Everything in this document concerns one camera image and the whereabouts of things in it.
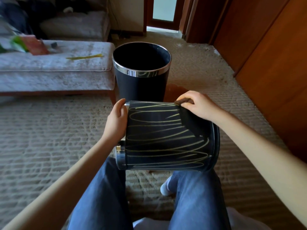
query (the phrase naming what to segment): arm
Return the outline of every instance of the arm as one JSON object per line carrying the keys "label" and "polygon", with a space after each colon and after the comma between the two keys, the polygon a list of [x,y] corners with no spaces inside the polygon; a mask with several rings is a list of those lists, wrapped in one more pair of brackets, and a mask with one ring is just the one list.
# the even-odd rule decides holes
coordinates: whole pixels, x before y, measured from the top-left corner
{"label": "arm", "polygon": [[191,98],[194,104],[183,103],[181,106],[218,125],[252,162],[282,202],[307,227],[307,165],[221,109],[209,97],[188,91],[178,100],[184,97]]}
{"label": "arm", "polygon": [[124,103],[125,99],[121,99],[114,105],[104,133],[94,147],[21,211],[4,230],[62,228],[113,147],[125,135],[127,109]]}

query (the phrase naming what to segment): carpet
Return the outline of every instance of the carpet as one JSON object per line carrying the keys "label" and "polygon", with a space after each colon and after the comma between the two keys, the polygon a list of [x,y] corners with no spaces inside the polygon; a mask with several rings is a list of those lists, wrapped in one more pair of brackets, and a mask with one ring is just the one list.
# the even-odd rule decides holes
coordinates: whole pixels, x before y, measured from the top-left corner
{"label": "carpet", "polygon": [[[153,42],[167,48],[173,56],[169,83],[207,93],[222,108],[284,147],[213,46],[151,32],[147,37],[114,43],[130,41]],[[106,96],[0,98],[0,228],[97,142],[111,109]],[[215,170],[226,205],[272,229],[305,229],[240,149],[223,131],[220,133]],[[170,175],[171,172],[127,171],[127,197],[133,220],[144,216],[171,218],[173,199],[161,196],[159,189]]]}

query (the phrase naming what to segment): forearm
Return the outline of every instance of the forearm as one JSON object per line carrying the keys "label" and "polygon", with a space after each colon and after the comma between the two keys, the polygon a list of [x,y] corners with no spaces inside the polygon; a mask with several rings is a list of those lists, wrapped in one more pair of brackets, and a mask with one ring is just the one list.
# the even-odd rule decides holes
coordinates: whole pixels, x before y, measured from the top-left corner
{"label": "forearm", "polygon": [[274,192],[307,226],[307,166],[228,112],[214,121],[242,150]]}
{"label": "forearm", "polygon": [[61,229],[113,146],[101,139],[4,229]]}

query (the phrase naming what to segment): frosted glass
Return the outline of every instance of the frosted glass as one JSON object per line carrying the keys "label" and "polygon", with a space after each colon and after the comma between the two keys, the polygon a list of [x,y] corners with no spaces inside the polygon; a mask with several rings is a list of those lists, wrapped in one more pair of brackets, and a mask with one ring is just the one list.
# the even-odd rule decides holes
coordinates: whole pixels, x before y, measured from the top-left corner
{"label": "frosted glass", "polygon": [[153,19],[174,21],[177,0],[153,0]]}

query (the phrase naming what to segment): hand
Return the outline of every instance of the hand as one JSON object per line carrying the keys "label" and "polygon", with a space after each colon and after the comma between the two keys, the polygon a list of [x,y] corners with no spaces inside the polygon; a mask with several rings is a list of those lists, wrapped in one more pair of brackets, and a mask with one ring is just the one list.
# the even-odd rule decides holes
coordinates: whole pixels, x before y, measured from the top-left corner
{"label": "hand", "polygon": [[119,100],[113,107],[106,121],[103,135],[104,139],[116,145],[125,135],[127,127],[127,108],[124,106],[125,99]]}
{"label": "hand", "polygon": [[188,109],[193,114],[201,117],[202,119],[216,122],[219,113],[224,110],[215,104],[207,95],[203,95],[196,91],[188,91],[177,98],[177,100],[183,98],[190,98],[194,101],[194,104],[184,102],[181,104],[182,107]]}

